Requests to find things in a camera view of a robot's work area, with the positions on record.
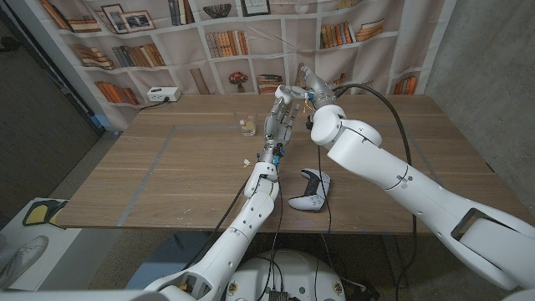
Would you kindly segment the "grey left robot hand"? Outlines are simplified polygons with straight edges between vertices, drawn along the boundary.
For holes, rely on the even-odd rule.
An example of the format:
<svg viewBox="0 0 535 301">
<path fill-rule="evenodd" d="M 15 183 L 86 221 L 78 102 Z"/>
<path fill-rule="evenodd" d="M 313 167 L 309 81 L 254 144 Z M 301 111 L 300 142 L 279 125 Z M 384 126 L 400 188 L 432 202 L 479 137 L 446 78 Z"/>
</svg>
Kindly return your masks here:
<svg viewBox="0 0 535 301">
<path fill-rule="evenodd" d="M 292 136 L 292 128 L 300 105 L 293 108 L 293 100 L 279 96 L 264 123 L 264 148 L 260 162 L 273 163 L 275 157 L 285 156 L 284 148 Z"/>
</svg>

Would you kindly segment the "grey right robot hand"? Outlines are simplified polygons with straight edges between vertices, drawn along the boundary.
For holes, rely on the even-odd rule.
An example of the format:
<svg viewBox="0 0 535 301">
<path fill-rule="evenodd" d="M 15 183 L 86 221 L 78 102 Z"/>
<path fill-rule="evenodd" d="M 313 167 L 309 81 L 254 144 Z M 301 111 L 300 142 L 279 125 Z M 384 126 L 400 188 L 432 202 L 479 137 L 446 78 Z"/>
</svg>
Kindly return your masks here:
<svg viewBox="0 0 535 301">
<path fill-rule="evenodd" d="M 335 105 L 336 96 L 328 84 L 319 78 L 309 67 L 302 66 L 304 87 L 289 86 L 286 91 L 294 99 L 307 100 L 315 109 L 325 105 Z"/>
</svg>

